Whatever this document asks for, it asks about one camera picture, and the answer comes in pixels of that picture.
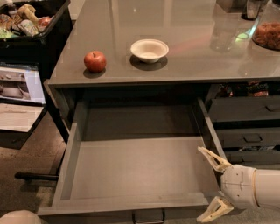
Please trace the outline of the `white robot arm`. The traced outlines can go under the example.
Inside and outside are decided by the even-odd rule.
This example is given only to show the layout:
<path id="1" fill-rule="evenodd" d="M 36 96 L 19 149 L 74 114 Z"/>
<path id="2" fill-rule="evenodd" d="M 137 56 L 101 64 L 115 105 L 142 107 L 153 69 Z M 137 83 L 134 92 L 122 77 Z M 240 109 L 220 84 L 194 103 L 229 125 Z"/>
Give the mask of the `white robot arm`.
<path id="1" fill-rule="evenodd" d="M 197 218 L 205 223 L 228 214 L 235 208 L 280 209 L 280 171 L 230 164 L 205 147 L 200 151 L 210 165 L 221 174 L 221 196 L 215 196 L 207 210 Z"/>

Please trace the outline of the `white robot base corner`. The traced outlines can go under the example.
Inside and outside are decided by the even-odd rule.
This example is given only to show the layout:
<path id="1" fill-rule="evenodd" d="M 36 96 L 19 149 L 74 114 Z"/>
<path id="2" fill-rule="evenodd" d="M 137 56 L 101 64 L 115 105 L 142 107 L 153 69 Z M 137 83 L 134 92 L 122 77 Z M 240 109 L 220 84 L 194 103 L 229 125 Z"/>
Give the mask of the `white robot base corner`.
<path id="1" fill-rule="evenodd" d="M 0 224 L 42 224 L 41 219 L 27 210 L 13 211 L 0 218 Z"/>

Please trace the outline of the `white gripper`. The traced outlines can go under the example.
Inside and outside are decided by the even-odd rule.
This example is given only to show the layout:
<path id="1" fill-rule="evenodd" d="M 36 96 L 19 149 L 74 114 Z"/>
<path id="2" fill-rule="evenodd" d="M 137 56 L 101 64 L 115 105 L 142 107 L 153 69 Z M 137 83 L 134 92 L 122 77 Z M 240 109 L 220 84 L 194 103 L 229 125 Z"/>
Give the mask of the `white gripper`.
<path id="1" fill-rule="evenodd" d="M 234 207 L 245 209 L 258 207 L 256 200 L 256 168 L 231 165 L 225 158 L 218 156 L 205 147 L 198 147 L 209 164 L 220 173 L 220 189 L 225 198 L 215 196 L 206 211 L 197 218 L 206 223 L 228 214 Z"/>

